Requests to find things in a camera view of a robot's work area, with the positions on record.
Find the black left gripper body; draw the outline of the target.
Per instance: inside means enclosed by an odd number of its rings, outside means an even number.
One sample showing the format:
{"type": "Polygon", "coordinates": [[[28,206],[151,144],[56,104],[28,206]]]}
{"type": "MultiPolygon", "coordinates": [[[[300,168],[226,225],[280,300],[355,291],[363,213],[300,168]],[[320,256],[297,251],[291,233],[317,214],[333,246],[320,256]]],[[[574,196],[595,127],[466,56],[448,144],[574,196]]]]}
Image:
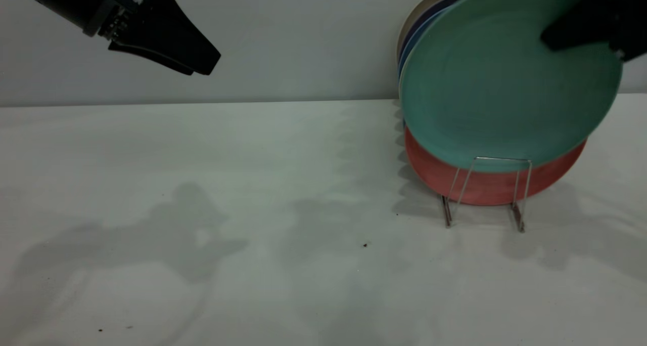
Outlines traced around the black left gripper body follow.
{"type": "Polygon", "coordinates": [[[90,37],[99,35],[111,41],[119,30],[127,25],[126,20],[138,11],[144,0],[99,0],[99,5],[90,14],[83,33],[90,37]]]}

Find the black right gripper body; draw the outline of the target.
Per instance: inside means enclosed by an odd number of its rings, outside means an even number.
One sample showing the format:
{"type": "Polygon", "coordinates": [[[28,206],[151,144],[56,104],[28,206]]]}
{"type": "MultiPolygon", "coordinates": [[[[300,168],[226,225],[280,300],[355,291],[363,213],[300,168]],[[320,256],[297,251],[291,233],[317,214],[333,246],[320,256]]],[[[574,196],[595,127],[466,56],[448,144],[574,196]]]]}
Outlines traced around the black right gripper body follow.
{"type": "Polygon", "coordinates": [[[618,30],[608,46],[619,60],[628,63],[646,51],[646,2],[616,0],[616,3],[618,30]]]}

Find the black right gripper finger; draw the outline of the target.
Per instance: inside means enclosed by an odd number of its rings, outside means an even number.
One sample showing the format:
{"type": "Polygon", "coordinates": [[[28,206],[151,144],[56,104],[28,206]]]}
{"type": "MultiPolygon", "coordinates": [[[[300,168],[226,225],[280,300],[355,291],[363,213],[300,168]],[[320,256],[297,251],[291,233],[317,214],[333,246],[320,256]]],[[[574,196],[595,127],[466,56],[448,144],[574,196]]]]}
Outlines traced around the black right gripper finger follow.
{"type": "Polygon", "coordinates": [[[579,0],[550,23],[541,41],[552,51],[610,42],[618,30],[616,0],[579,0]]]}

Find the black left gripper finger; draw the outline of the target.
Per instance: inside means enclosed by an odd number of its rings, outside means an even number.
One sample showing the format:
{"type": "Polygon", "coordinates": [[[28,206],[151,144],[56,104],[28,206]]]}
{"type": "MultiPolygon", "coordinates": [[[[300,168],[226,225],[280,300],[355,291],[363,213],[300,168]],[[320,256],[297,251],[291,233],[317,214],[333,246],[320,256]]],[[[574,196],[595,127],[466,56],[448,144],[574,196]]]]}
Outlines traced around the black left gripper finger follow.
{"type": "Polygon", "coordinates": [[[201,75],[210,75],[220,52],[190,21],[176,0],[144,0],[127,23],[126,40],[182,43],[182,60],[201,75]]]}
{"type": "Polygon", "coordinates": [[[121,52],[136,55],[138,57],[148,59],[152,62],[159,63],[173,71],[180,72],[185,75],[192,75],[196,72],[192,67],[187,66],[182,60],[177,60],[182,57],[182,43],[175,41],[155,41],[155,40],[129,40],[129,41],[112,41],[108,49],[110,51],[121,52]]]}

